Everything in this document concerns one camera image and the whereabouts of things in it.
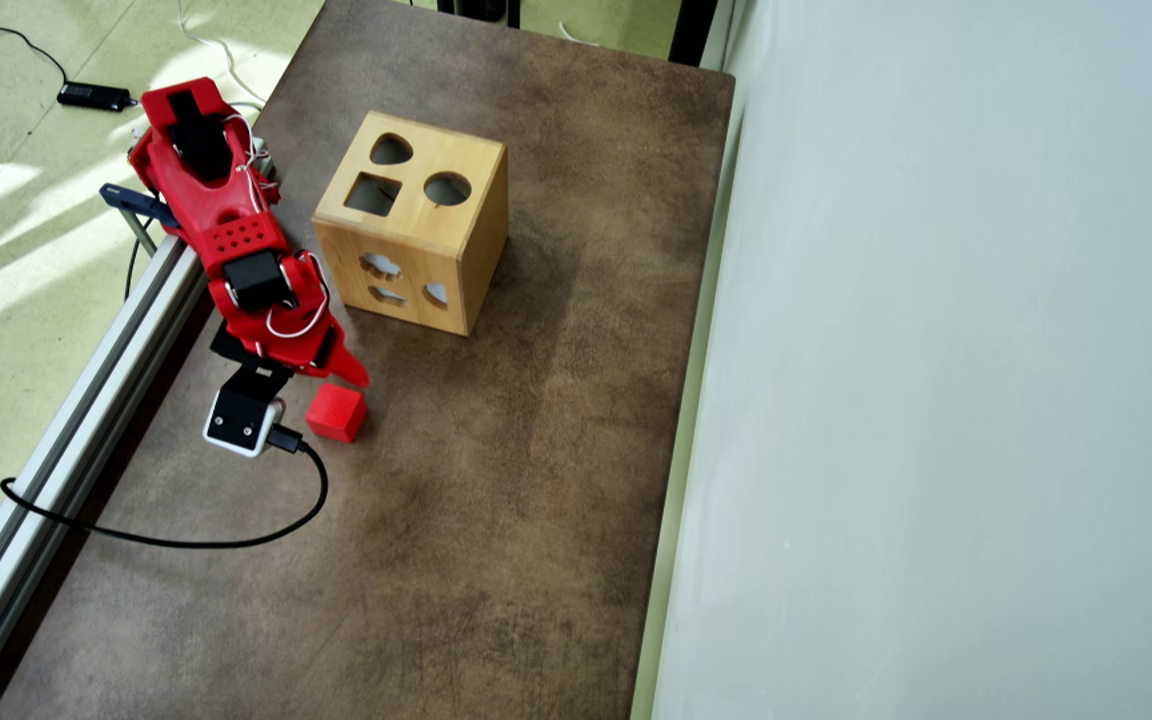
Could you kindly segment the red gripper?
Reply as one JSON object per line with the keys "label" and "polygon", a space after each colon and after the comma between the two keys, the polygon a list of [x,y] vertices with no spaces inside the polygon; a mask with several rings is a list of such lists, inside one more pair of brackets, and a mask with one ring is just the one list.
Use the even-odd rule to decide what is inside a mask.
{"label": "red gripper", "polygon": [[366,367],[349,351],[329,310],[332,291],[314,253],[262,250],[220,270],[207,283],[221,314],[212,351],[236,363],[370,386]]}

